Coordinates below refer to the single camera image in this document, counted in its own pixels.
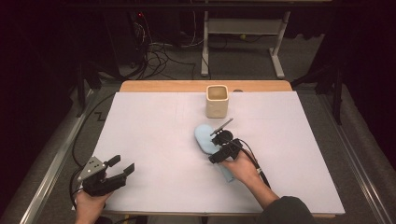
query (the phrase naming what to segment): metal rail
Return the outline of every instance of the metal rail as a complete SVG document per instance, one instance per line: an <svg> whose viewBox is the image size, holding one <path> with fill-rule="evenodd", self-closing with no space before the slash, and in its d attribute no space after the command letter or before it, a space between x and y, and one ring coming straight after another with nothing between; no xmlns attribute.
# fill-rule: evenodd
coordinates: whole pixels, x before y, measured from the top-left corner
<svg viewBox="0 0 396 224"><path fill-rule="evenodd" d="M56 180L59 177L59 174L64 167L64 163L67 160L67 156L70 154L70 148L73 144L78 130L81 128L81 124L83 123L84 119L87 116L88 109L91 108L92 102L97 94L94 94L92 90L87 93L87 102L88 106L82 112L81 116L76 120L72 131L70 132L69 136L67 137L66 141L62 144L62 146L58 149L58 152L55 155L49 169L44 176L43 180L41 181L38 190L33 197L33 200L30 202L29 207L27 208L20 224L33 224L37 221L41 210L43 209L50 193L56 183Z"/></svg>
<svg viewBox="0 0 396 224"><path fill-rule="evenodd" d="M335 130L337 131L341 142L344 145L344 152L346 154L346 159L349 163L352 172L356 176L356 179L358 180L361 186L361 191L363 192L368 204L373 210L375 218L380 224L392 224L393 221L385 205L382 203L381 199L379 198L375 185L373 184L372 180L370 179L363 165L361 164L361 161L358 155L356 154L354 147L347 139L347 135L343 127L338 125L334 120L332 116L332 107L328 99L326 98L325 95L319 95L318 98L322 103L323 107L326 109L329 119L332 121L332 124Z"/></svg>

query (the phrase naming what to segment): white tabletop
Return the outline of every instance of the white tabletop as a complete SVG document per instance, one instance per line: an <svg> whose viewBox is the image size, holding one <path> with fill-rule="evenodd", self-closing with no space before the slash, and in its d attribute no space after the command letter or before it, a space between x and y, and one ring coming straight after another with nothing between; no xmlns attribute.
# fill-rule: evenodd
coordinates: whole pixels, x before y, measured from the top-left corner
<svg viewBox="0 0 396 224"><path fill-rule="evenodd" d="M246 141L279 196L302 199L313 214L344 214L326 164L294 91L232 92L226 127ZM194 139L196 126L214 129L227 119L205 116L204 92L119 92L93 156L132 162L135 171L106 210L121 213L256 214L248 189L227 183Z"/></svg>

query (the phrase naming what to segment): light blue sponge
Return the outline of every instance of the light blue sponge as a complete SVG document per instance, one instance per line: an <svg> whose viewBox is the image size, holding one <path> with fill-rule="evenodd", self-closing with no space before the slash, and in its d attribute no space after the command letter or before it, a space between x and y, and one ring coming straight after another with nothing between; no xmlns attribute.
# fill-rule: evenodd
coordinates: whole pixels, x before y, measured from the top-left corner
<svg viewBox="0 0 396 224"><path fill-rule="evenodd" d="M210 134L212 133L213 133L213 128L207 124L201 124L198 127L196 127L194 130L195 139L197 140L201 150L206 155L215 154L217 151L220 150L220 146L215 146L212 143L213 137L210 136ZM225 168L221 164L219 164L219 168L223 173L227 182L231 182L234 180L233 174L227 168Z"/></svg>

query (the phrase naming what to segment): cable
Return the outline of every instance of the cable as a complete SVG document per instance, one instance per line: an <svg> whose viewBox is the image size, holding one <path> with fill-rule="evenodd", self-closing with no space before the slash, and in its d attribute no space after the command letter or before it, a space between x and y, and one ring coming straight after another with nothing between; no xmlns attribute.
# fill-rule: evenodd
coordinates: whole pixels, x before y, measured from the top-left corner
<svg viewBox="0 0 396 224"><path fill-rule="evenodd" d="M75 209L77 210L77 205L74 199L74 194L78 191L73 191L73 181L76 178L76 175L82 171L82 169L84 169L83 167L78 167L78 169L72 174L70 181L69 181L69 197L70 197L70 201L73 204L73 206L75 207Z"/></svg>
<svg viewBox="0 0 396 224"><path fill-rule="evenodd" d="M207 62L206 62L206 60L205 60L205 58L204 58L204 55L201 54L201 58L202 58L202 60L204 61L204 63L206 64L206 66L207 66L207 75L209 76L209 80L212 80L212 74L211 74L211 72L210 72L209 64L207 64Z"/></svg>
<svg viewBox="0 0 396 224"><path fill-rule="evenodd" d="M198 46L200 44L204 43L204 40L202 39L200 42L193 44L193 45L187 45L187 46L181 46L182 48L189 48L189 47L195 47Z"/></svg>
<svg viewBox="0 0 396 224"><path fill-rule="evenodd" d="M142 77L142 79L147 79L147 78L149 78L149 77L154 77L154 76L160 74L160 73L165 69L165 67L166 67L167 60L161 58L161 57L157 54L157 52L151 52L151 53L157 56L157 59L158 59L158 61L159 61L159 64L157 65L157 67L155 67L154 71L153 71L150 75L145 76L145 77ZM160 72L157 72L157 70L158 70L161 66L163 66L163 65L164 65L163 69L162 69Z"/></svg>
<svg viewBox="0 0 396 224"><path fill-rule="evenodd" d="M168 55L168 54L166 54L165 47L163 47L163 54L164 54L164 55L166 55L166 57L167 57L167 58L168 58L170 61L172 61L172 62L174 62L174 63L180 63L180 64L192 65L192 70L191 70L191 79L192 79L192 80L194 80L194 69L195 69L196 63L182 63L182 62L179 62L179 61L176 61L176 60L172 59L171 57L169 57L169 55Z"/></svg>
<svg viewBox="0 0 396 224"><path fill-rule="evenodd" d="M77 160L77 158L76 158L76 154L75 154L75 148L76 148L76 143L77 143L78 137L79 137L79 135L80 135L80 133L81 133L81 130L83 129L85 123L87 122L88 118L89 118L90 115L93 113L93 111L94 111L100 104L102 104L105 100L107 100L108 98L114 96L115 94L116 94L115 92L114 92L114 93L111 93L111 94L108 95L105 99L103 99L102 101L100 101L100 102L93 108L93 110L91 110L91 112L87 115L87 117L84 119L84 121L82 121L81 127L79 128L79 130L78 130L78 132L77 132L77 134L76 134L76 138L75 138L75 141L74 141L73 146L72 146L72 157L73 157L73 160L74 160L74 162L76 163L76 165L77 165L78 167L80 167L80 168L81 168L81 167L84 167L85 164L84 164L84 165L81 165L81 164L78 162L78 160Z"/></svg>
<svg viewBox="0 0 396 224"><path fill-rule="evenodd" d="M152 38L151 38L151 34L150 34L149 23L146 20L145 14L143 14L143 12L140 12L140 13L142 13L142 17L145 20L146 27L148 28L148 37L149 37L150 43L152 44Z"/></svg>
<svg viewBox="0 0 396 224"><path fill-rule="evenodd" d="M192 15L193 15L193 17L194 17L194 36L193 36L193 38L192 38L191 43L190 43L188 46L182 46L182 47L189 47L189 46L192 46L193 43L194 43L194 41L195 41L195 36L196 36L196 33L197 33L197 21L196 21L196 17L195 17L195 11L192 12Z"/></svg>
<svg viewBox="0 0 396 224"><path fill-rule="evenodd" d="M136 38L138 39L140 34L142 35L142 40L140 41L140 43L138 44L136 39L135 39L135 45L137 48L140 48L143 46L143 44L145 43L145 39L146 39L146 32L145 32L145 28L143 28L142 25L140 25L138 22L134 22L134 35L136 36Z"/></svg>
<svg viewBox="0 0 396 224"><path fill-rule="evenodd" d="M268 182L267 177L265 176L264 172L262 171L262 168L260 167L259 163L256 160L256 157L253 154L253 151L251 150L250 146L242 139L236 138L236 140L239 140L241 142L243 142L247 148L250 150L251 152L251 156L250 154L242 147L238 146L236 143L234 143L233 141L230 141L228 139L225 138L221 138L221 140L226 141L229 144L233 144L235 147L238 147L240 150L242 150L245 155L247 155L247 157L250 159L250 161L253 163L254 167L256 168L256 170L259 172L260 177L262 178L262 181L268 186L268 188L271 188L270 183Z"/></svg>

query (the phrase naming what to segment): gray carpet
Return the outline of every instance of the gray carpet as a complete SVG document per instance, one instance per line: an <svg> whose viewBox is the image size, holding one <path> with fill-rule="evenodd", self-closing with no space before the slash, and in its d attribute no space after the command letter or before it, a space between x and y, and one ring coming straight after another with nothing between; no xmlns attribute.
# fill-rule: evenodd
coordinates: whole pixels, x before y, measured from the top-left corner
<svg viewBox="0 0 396 224"><path fill-rule="evenodd" d="M265 37L254 43L242 43L229 40L225 49L211 49L209 67L212 79L276 79L267 49L275 41L272 37ZM303 40L302 38L285 39L279 58L282 63L286 80L294 80L303 76L315 56L321 38ZM210 46L222 48L224 41L214 37ZM193 71L194 79L207 79L200 76L201 50L200 48L175 49L166 48L166 52L173 60L183 63L196 63ZM121 67L121 72L130 72L127 65ZM150 79L191 79L191 64L169 62L161 74ZM120 84L108 84L96 93L94 105L109 94L117 91ZM373 210L366 200L361 185L347 160L344 146L335 130L332 119L326 112L323 103L313 91L313 84L304 84L297 88L297 92L304 107L305 114L318 142L320 151L326 161L334 184L346 209L346 214L332 219L318 218L318 223L378 223ZM371 136L359 111L354 107L353 100L347 89L343 92L342 121L350 143L357 149L357 154L372 178L381 199L389 211L396 211L396 174L390 167L374 138ZM111 100L104 101L95 112L102 112L105 116L111 105ZM21 218L32 200L43 176L52 162L57 148L62 145L65 137L70 133L75 121L77 106L70 111L64 122L52 136L46 148L43 149L28 176L18 189L12 203L2 216L0 223L20 223ZM76 143L76 155L81 163L92 154L104 122L98 120L98 115L92 114L84 124ZM45 203L36 223L73 223L75 213L71 211L72 204L68 196L68 182L73 171L77 169L71 156L58 177L56 184ZM114 221L123 219L122 215L110 216Z"/></svg>

